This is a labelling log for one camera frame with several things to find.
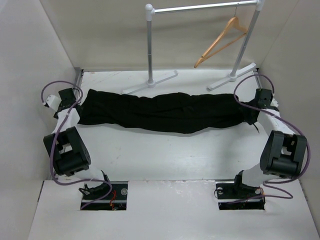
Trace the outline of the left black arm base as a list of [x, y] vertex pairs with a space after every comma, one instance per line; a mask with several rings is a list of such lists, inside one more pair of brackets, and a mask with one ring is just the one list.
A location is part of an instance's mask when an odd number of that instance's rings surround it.
[[128, 181], [114, 181], [110, 186], [102, 183], [98, 186], [85, 184], [78, 190], [82, 194], [82, 211], [125, 211], [127, 209]]

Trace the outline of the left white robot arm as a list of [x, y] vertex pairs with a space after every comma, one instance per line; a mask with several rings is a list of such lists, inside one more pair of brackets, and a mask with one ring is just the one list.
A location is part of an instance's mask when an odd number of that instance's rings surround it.
[[100, 199], [112, 195], [112, 186], [102, 170], [90, 167], [92, 161], [88, 149], [77, 130], [80, 121], [81, 98], [77, 98], [72, 88], [60, 90], [59, 97], [49, 95], [44, 102], [55, 111], [56, 126], [51, 134], [43, 138], [49, 155], [49, 170], [54, 181], [59, 176], [76, 176], [81, 180], [99, 181], [95, 193]]

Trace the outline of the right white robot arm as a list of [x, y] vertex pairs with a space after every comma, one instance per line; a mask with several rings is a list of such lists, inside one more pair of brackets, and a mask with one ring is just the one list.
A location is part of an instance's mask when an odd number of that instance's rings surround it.
[[234, 178], [232, 192], [238, 198], [245, 197], [250, 189], [264, 183], [275, 184], [275, 179], [285, 182], [296, 180], [302, 173], [308, 141], [302, 133], [281, 118], [278, 107], [269, 89], [258, 88], [254, 99], [240, 102], [244, 121], [249, 125], [259, 123], [268, 134], [259, 163], [250, 169], [240, 171]]

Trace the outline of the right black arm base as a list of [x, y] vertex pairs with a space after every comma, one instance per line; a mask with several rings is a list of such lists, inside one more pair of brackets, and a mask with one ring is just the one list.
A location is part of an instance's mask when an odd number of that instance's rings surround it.
[[236, 186], [234, 182], [216, 182], [214, 196], [219, 210], [264, 210], [266, 200], [259, 187]]

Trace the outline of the black trousers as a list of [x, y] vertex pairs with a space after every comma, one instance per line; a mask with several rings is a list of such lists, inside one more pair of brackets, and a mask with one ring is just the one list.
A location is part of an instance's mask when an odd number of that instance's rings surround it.
[[192, 134], [206, 128], [255, 124], [257, 110], [236, 102], [230, 93], [189, 95], [182, 92], [138, 97], [89, 90], [81, 105], [80, 125], [116, 124], [156, 132]]

